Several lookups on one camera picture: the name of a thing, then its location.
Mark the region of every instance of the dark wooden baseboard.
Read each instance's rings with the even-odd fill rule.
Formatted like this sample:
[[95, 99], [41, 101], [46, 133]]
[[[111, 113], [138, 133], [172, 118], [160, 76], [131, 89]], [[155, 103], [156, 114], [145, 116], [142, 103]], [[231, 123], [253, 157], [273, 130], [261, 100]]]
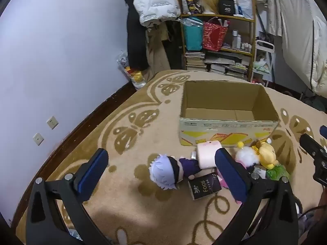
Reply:
[[58, 146], [39, 169], [33, 180], [28, 185], [14, 214], [11, 228], [16, 232], [19, 220], [27, 209], [32, 186], [36, 178], [47, 179], [59, 164], [78, 146], [86, 136], [91, 133], [110, 113], [118, 108], [124, 101], [136, 92], [133, 84], [128, 82], [107, 100], [102, 102], [89, 116], [87, 116]]

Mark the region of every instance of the green plush toy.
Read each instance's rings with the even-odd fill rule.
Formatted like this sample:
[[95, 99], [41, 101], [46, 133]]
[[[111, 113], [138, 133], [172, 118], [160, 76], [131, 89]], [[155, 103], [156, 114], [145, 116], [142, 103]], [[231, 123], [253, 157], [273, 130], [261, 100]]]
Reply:
[[283, 165], [277, 165], [273, 169], [268, 169], [266, 176], [271, 180], [278, 181], [282, 176], [290, 178], [289, 173], [286, 171]]

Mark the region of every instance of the cardboard box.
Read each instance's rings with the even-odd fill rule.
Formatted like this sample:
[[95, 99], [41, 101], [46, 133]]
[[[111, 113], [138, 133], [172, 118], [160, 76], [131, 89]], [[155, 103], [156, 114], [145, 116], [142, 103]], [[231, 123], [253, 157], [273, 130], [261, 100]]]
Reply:
[[186, 81], [179, 116], [182, 145], [218, 140], [224, 147], [267, 139], [279, 124], [264, 87], [229, 81]]

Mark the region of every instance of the electrical outlet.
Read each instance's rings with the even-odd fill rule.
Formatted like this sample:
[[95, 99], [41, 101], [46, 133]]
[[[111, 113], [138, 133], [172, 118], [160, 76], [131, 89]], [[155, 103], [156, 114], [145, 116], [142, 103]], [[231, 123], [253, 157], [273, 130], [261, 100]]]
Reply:
[[37, 145], [40, 145], [43, 142], [44, 138], [41, 134], [37, 133], [36, 135], [34, 135], [33, 140]]
[[58, 121], [54, 116], [52, 116], [49, 120], [46, 121], [51, 129], [54, 129], [58, 125]]

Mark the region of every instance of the beige rug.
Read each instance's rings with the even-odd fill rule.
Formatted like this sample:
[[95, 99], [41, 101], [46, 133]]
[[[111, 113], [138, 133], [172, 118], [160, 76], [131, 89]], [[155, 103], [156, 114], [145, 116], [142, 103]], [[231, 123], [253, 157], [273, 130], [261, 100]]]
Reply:
[[[194, 150], [182, 146], [178, 139], [179, 109], [186, 80], [240, 81], [200, 71], [158, 73], [97, 126], [49, 178], [74, 173], [98, 147], [105, 148], [110, 166], [84, 206], [100, 230], [120, 245], [209, 245], [239, 207], [227, 189], [193, 201], [186, 181], [179, 184], [179, 190], [166, 191], [150, 181], [148, 165], [159, 153], [190, 157]], [[294, 170], [292, 188], [303, 208], [316, 206], [322, 187], [313, 181], [313, 159], [298, 141], [301, 134], [309, 133], [326, 146], [319, 128], [327, 124], [327, 115], [275, 90], [266, 90], [281, 118], [271, 137], [278, 160], [288, 171]], [[71, 226], [61, 203], [59, 207]], [[25, 220], [17, 228], [22, 241]]]

